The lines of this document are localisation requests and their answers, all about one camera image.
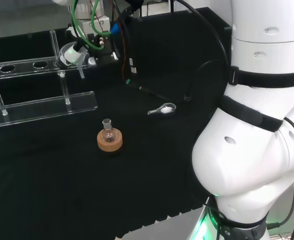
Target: white wall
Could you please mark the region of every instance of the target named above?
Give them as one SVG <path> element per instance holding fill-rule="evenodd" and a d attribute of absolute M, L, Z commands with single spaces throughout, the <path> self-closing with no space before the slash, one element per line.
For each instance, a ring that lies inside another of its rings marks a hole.
<path fill-rule="evenodd" d="M 202 0 L 191 0 L 193 2 L 200 2 Z M 220 16 L 229 25 L 232 24 L 231 4 L 230 0 L 210 0 L 209 7 L 218 16 Z"/>
<path fill-rule="evenodd" d="M 226 23 L 231 25 L 232 17 L 230 0 L 186 0 L 186 2 L 194 8 L 210 7 L 210 9 L 219 15 Z M 186 8 L 180 3 L 175 2 L 175 11 L 182 10 L 186 10 Z"/>

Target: clear acrylic stand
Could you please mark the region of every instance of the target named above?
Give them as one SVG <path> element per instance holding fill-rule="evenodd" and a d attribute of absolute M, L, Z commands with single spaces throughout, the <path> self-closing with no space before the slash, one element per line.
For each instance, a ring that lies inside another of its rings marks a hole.
<path fill-rule="evenodd" d="M 92 111 L 98 107 L 93 91 L 69 94 L 66 71 L 55 65 L 56 60 L 60 58 L 56 32 L 50 31 L 50 36 L 55 56 L 0 63 L 0 79 L 56 72 L 60 77 L 63 96 L 5 105 L 0 94 L 0 127 Z M 88 65 L 84 64 L 82 68 L 88 68 Z M 74 66 L 68 70 L 77 69 L 78 67 Z"/>

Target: black cloth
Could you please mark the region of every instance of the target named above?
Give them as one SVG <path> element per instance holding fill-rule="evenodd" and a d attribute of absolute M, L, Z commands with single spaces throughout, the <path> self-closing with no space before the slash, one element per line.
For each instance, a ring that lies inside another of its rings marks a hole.
<path fill-rule="evenodd" d="M 130 29 L 136 81 L 170 98 L 182 98 L 191 73 L 220 56 L 209 31 L 187 12 L 146 17 Z M 62 45 L 64 32 L 57 34 Z M 0 50 L 0 62 L 53 55 L 48 32 L 2 38 Z M 71 94 L 95 91 L 96 111 L 0 127 L 0 240 L 114 240 L 205 202 L 191 151 L 226 85 L 219 66 L 198 73 L 193 101 L 172 117 L 148 116 L 165 101 L 126 87 L 121 66 L 87 69 L 85 80 L 67 72 Z M 6 104 L 61 95 L 51 73 L 1 80 L 0 91 Z M 120 154 L 97 146 L 105 118 L 123 134 Z"/>

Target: rack hole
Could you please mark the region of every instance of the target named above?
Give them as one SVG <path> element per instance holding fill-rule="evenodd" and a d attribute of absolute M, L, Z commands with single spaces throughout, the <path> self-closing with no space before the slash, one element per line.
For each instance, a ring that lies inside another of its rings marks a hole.
<path fill-rule="evenodd" d="M 36 69 L 44 69 L 48 65 L 46 61 L 38 61 L 33 64 L 33 67 Z"/>
<path fill-rule="evenodd" d="M 5 65 L 0 67 L 0 71 L 3 73 L 10 73 L 12 72 L 16 67 L 14 65 Z"/>

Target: green led light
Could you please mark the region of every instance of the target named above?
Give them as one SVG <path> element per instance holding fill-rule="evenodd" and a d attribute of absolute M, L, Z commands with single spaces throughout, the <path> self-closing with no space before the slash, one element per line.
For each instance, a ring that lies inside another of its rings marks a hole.
<path fill-rule="evenodd" d="M 198 234 L 201 238 L 203 238 L 203 236 L 205 236 L 205 234 L 207 233 L 207 224 L 206 221 L 203 221 L 202 224 L 200 225 Z"/>

